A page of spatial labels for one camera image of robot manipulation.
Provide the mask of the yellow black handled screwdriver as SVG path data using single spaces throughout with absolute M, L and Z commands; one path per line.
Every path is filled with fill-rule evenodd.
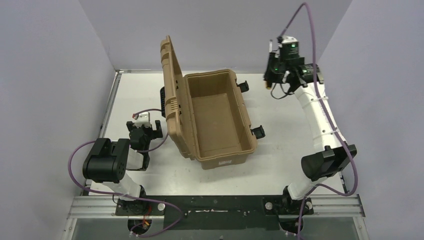
M 264 73 L 264 80 L 265 80 L 265 87 L 267 90 L 270 90 L 272 87 L 272 83 L 268 80 L 269 73 L 270 73 L 270 62 L 271 62 L 271 53 L 273 52 L 273 40 L 269 40 L 269 47 L 268 47 L 268 61 L 266 65 L 266 70 Z

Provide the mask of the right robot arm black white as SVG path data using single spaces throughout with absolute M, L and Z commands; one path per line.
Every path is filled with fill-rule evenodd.
M 306 64 L 299 54 L 299 42 L 293 37 L 278 37 L 277 49 L 269 48 L 263 79 L 267 89 L 288 84 L 284 97 L 294 95 L 299 101 L 312 132 L 315 152 L 301 158 L 303 174 L 283 190 L 281 206 L 287 214 L 305 208 L 304 197 L 324 180 L 342 171 L 357 154 L 355 145 L 347 144 L 331 113 L 324 80 L 316 64 Z

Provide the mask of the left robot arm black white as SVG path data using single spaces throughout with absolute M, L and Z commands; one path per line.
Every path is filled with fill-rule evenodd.
M 128 138 L 112 141 L 98 138 L 87 155 L 82 173 L 87 180 L 103 184 L 128 201 L 128 208 L 137 216 L 148 210 L 145 189 L 127 174 L 127 171 L 146 171 L 151 141 L 164 137 L 161 121 L 155 120 L 155 129 L 149 120 L 127 121 Z

